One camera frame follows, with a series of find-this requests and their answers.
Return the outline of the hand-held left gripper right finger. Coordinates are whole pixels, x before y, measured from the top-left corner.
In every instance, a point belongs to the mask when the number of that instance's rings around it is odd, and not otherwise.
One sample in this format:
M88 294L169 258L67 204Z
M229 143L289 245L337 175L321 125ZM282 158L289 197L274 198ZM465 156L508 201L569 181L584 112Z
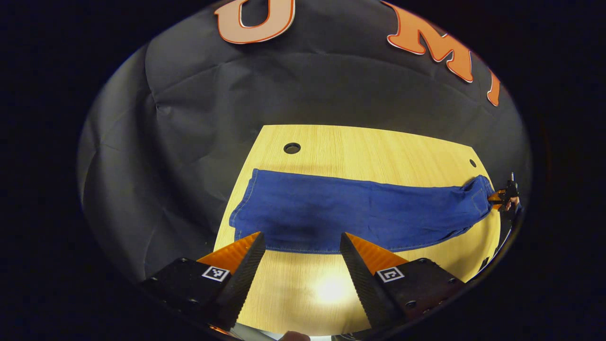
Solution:
M414 323L466 286L431 259L407 260L350 233L339 251L373 329Z

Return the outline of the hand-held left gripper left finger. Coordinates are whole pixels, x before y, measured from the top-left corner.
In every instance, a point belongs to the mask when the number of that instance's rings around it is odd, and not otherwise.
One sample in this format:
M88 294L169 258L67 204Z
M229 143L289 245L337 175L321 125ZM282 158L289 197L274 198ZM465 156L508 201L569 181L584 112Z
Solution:
M237 322L265 252L264 234L252 233L197 260L177 258L141 286L186 321L227 332Z

